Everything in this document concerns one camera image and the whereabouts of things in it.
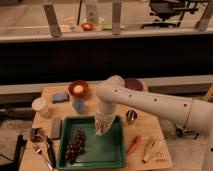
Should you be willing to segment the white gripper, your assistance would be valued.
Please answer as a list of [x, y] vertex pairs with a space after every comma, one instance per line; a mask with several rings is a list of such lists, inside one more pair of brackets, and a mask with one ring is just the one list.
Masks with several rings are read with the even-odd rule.
[[116, 106], [112, 103], [100, 101], [97, 106], [95, 113], [96, 116], [114, 116], [115, 117], [115, 108]]

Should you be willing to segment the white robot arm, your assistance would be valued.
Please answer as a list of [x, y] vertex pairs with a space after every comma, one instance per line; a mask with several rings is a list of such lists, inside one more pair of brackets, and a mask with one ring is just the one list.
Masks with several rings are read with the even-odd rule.
[[99, 98], [95, 113], [97, 135], [103, 135], [110, 129], [117, 104], [130, 106], [206, 134], [208, 143], [201, 171], [213, 171], [213, 103], [131, 90], [117, 75], [99, 83], [96, 95]]

